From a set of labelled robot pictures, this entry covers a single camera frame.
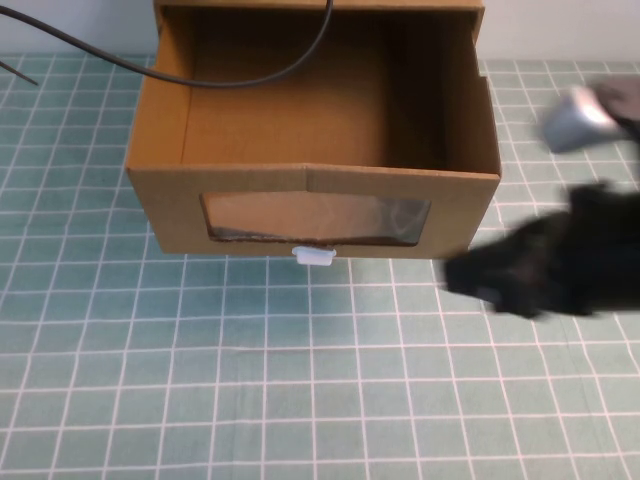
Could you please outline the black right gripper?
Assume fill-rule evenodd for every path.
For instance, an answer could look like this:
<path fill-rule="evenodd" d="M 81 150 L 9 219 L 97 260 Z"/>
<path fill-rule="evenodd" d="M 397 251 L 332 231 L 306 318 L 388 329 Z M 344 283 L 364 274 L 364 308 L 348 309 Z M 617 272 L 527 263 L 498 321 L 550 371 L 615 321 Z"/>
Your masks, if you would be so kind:
<path fill-rule="evenodd" d="M 448 257 L 444 287 L 526 319 L 638 310 L 639 193 L 573 187 L 566 209 Z"/>

